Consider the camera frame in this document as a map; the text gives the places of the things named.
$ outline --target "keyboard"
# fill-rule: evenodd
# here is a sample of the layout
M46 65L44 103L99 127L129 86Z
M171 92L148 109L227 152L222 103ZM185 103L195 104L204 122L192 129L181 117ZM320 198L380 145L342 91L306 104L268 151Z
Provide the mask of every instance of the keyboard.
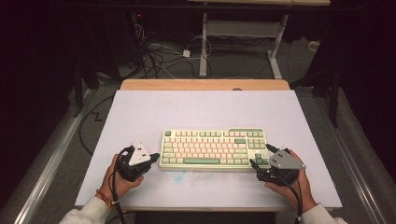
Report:
M160 152L163 170L254 171L249 159L269 168L264 129L166 130Z

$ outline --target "person's left hand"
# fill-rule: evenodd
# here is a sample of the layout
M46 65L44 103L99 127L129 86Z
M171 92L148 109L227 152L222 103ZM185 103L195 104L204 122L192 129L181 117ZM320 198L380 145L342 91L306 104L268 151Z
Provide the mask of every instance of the person's left hand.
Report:
M110 190L110 186L108 185L108 183L112 183L112 174L113 174L113 169L114 169L114 164L116 163L116 159L117 159L118 154L116 154L113 158L113 162L111 162L111 165L107 168L105 177L103 178L103 183L102 186L99 188L99 190L105 194L105 196L107 197L107 199L110 202L113 202L113 195L111 193ZM122 176L116 172L116 192L117 192L117 196L120 199L122 196L124 196L130 189L136 188L138 187L143 181L143 176L139 176L134 182L128 181L124 178L122 178ZM95 195L96 197L100 198L100 195L98 193L96 193Z

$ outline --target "gray floor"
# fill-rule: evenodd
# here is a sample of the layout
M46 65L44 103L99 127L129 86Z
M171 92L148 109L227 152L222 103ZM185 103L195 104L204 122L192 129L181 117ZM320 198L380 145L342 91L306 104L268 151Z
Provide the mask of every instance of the gray floor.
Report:
M251 39L243 42L250 45L257 43L252 42ZM273 78L264 54L272 47L272 40L265 39L254 47L239 48L242 45L235 44L232 51L230 45L225 43L228 42L213 40L213 49L209 56L212 70L210 78ZM306 50L307 44L308 41L305 39L293 42L291 45L282 43L276 60L282 77L288 82L305 75L314 57L314 53ZM167 48L162 50L168 51L182 52L186 48L172 43L164 45ZM159 46L153 45L151 48L158 49ZM166 60L177 57L170 54L161 55ZM191 57L199 57L199 54L193 52ZM166 68L166 71L161 70L158 78L193 78L191 67L197 76L199 61L194 59L184 61L189 63L178 63L174 66L170 65L175 62L163 63L163 68L170 67ZM127 66L121 67L120 70L123 74L129 72ZM141 73L135 78L143 76L144 74ZM85 101L86 112L98 105L92 111L98 114L89 114L81 126L81 139L90 151L94 151L111 107L111 100L100 103L112 96L119 86L111 81L102 81L97 91L90 91L92 99ZM296 93L343 203L343 208L332 211L332 215L342 217L348 223L393 223L396 220L395 184L371 148L342 90L340 90L340 104L337 111L338 129L334 129L327 117L329 99L313 97L310 88L298 88ZM15 189L6 207L1 211L0 223L14 223L17 219L54 150L65 141L70 124L76 121L72 117L74 109L75 106L71 104L64 119ZM72 135L62 158L48 190L44 190L41 194L42 202L37 203L38 207L31 223L57 223L65 213L74 208L80 184L91 159L81 144L78 130ZM293 223L294 217L292 212L279 213L276 223Z

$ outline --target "bracelet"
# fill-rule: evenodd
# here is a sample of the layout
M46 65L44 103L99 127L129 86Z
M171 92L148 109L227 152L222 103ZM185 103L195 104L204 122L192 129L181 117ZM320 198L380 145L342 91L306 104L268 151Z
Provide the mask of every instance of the bracelet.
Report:
M111 208L113 206L113 204L111 202L108 201L107 197L105 196L104 193L102 193L102 191L100 191L99 189L96 190L96 193L99 194L100 199L102 199L103 202L106 203L108 208Z

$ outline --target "hand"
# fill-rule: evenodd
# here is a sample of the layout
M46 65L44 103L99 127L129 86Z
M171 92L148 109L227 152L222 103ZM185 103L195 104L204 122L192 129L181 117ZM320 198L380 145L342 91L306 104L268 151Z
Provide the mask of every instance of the hand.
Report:
M100 191L102 191L103 194L105 194L105 196L107 197L107 199L110 202L113 202L113 195L111 193L110 190L110 186L108 185L108 179L111 177L111 179L113 178L111 175L113 174L113 169L114 169L114 164L116 163L117 160L117 156L118 154L116 154L113 158L113 162L111 162L111 165L107 168L105 177L103 179L103 183L102 186L99 188ZM136 188L137 186L139 186L143 181L143 176L139 176L134 182L128 181L124 178L122 178L122 176L116 172L116 192L117 192L117 196L120 199L122 196L124 196L128 190Z
M301 161L301 159L295 154L293 151L290 150L290 155L297 160ZM303 199L303 213L308 211L309 209L315 207L317 203L315 202L314 198L312 197L311 187L309 186L309 180L306 177L305 170L299 171L298 181L300 182L301 194ZM274 192L282 195L289 203L291 203L295 209L297 209L297 199L291 190L288 187L280 187L274 183L266 182L265 187L268 189L273 190ZM291 183L291 187L297 192L300 196L300 188L298 185L297 180Z

